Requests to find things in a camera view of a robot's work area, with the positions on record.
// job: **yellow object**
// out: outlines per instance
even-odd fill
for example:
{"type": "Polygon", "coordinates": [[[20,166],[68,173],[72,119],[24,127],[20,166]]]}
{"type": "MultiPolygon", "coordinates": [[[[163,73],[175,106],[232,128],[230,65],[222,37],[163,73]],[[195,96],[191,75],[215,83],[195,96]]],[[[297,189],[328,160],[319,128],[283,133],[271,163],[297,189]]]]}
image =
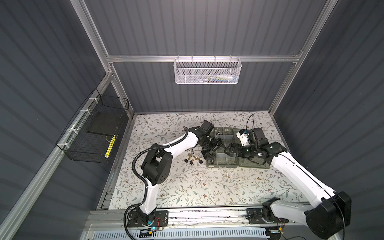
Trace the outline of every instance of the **yellow object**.
{"type": "Polygon", "coordinates": [[[109,147],[108,147],[107,153],[105,154],[105,158],[108,158],[109,155],[111,154],[113,144],[115,143],[115,139],[116,139],[116,134],[113,135],[113,138],[111,139],[111,142],[109,143],[109,147]]]}

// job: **black wire basket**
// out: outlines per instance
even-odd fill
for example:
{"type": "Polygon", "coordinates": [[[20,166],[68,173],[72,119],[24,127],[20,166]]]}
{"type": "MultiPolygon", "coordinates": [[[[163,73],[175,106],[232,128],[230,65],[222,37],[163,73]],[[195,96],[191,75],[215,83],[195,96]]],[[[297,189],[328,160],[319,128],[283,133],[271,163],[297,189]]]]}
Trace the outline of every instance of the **black wire basket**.
{"type": "Polygon", "coordinates": [[[129,122],[128,99],[99,94],[87,110],[81,111],[83,114],[78,123],[68,129],[73,117],[59,138],[70,131],[66,142],[56,145],[74,161],[113,161],[129,122]]]}

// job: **corrugated wall panel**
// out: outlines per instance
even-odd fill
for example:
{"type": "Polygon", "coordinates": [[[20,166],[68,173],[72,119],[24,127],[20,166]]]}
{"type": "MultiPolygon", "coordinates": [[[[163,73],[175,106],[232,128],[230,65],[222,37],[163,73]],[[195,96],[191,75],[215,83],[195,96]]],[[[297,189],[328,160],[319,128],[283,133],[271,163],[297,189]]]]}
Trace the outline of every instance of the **corrugated wall panel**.
{"type": "MultiPolygon", "coordinates": [[[[0,1],[0,36],[2,222],[105,71],[69,1],[0,1]]],[[[15,239],[81,233],[110,167],[64,159],[15,239]]]]}
{"type": "Polygon", "coordinates": [[[294,157],[352,197],[346,239],[382,238],[383,12],[339,1],[275,114],[294,157]]]}
{"type": "Polygon", "coordinates": [[[268,110],[291,63],[243,63],[238,84],[176,84],[172,63],[114,63],[135,112],[268,110]]]}
{"type": "Polygon", "coordinates": [[[325,0],[86,0],[110,55],[291,55],[325,0]]]}

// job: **leaf pattern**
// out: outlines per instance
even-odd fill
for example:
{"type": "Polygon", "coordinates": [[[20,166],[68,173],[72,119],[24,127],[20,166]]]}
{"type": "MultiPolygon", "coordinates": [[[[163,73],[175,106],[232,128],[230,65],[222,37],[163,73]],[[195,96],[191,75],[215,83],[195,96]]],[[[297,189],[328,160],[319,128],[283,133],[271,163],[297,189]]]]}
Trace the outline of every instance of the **leaf pattern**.
{"type": "MultiPolygon", "coordinates": [[[[254,127],[261,127],[269,142],[283,144],[266,111],[138,115],[109,209],[125,209],[140,201],[144,184],[132,173],[131,165],[141,149],[155,142],[170,142],[184,134],[184,126],[201,126],[204,120],[217,127],[245,128],[251,114],[255,114],[254,127]]],[[[136,163],[140,174],[144,158],[145,155],[141,156],[136,163]]],[[[273,167],[208,168],[200,151],[192,154],[188,149],[173,159],[169,177],[160,185],[156,204],[157,207],[238,205],[262,203],[271,197],[288,202],[307,201],[287,177],[273,167]],[[194,164],[185,163],[184,159],[194,164]]]]}

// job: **white mesh basket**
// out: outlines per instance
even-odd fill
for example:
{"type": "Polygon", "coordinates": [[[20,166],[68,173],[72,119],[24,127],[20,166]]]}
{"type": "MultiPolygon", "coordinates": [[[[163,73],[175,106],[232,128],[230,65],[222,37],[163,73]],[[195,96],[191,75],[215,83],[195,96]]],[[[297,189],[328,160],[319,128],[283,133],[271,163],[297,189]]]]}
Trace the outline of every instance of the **white mesh basket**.
{"type": "Polygon", "coordinates": [[[240,76],[241,61],[239,58],[227,60],[175,58],[173,67],[177,84],[236,84],[240,76]]]}

